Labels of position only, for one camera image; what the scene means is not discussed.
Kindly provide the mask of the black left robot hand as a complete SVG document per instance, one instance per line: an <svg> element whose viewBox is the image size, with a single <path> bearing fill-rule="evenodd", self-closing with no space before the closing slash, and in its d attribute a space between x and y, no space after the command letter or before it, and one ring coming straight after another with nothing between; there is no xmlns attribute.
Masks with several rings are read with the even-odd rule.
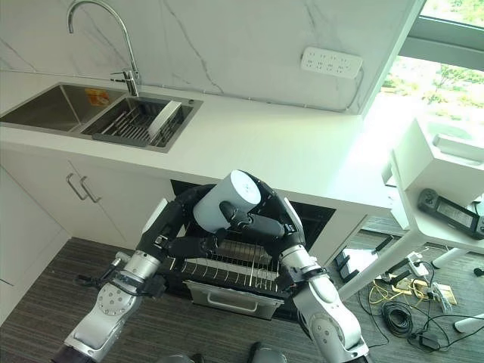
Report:
<svg viewBox="0 0 484 363"><path fill-rule="evenodd" d="M205 231L194 217L194 207L214 187L209 184L187 189L169 201L163 210L153 213L136 249L160 262L167 256L194 259L215 253L226 238L227 230Z"/></svg>

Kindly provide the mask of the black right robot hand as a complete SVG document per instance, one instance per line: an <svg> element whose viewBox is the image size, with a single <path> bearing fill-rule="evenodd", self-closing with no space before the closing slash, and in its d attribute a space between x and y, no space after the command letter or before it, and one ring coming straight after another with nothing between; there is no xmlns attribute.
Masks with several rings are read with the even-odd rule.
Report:
<svg viewBox="0 0 484 363"><path fill-rule="evenodd" d="M290 202L260 178L252 176L251 179L256 183L261 201L250 211L244 212L227 200L219 204L230 229L257 241L274 258L292 247L305 246L303 225Z"/></svg>

